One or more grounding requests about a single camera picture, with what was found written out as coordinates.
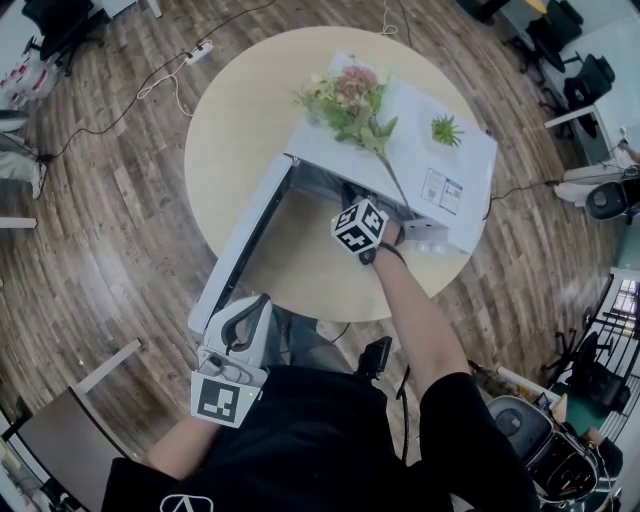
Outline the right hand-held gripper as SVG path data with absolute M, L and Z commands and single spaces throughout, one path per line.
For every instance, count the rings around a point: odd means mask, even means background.
M 362 199 L 332 219 L 331 236 L 363 265 L 369 265 L 382 242 L 388 221 L 386 212 L 371 200 Z

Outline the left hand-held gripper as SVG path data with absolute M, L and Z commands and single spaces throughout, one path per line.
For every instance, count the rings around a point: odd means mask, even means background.
M 270 297 L 260 294 L 239 299 L 212 316 L 205 332 L 208 348 L 198 349 L 199 367 L 191 374 L 192 416 L 230 428 L 241 426 L 268 378 L 267 371 L 254 366 L 262 365 L 272 309 Z M 237 332 L 242 322 L 244 341 Z M 218 351 L 242 351 L 242 361 Z

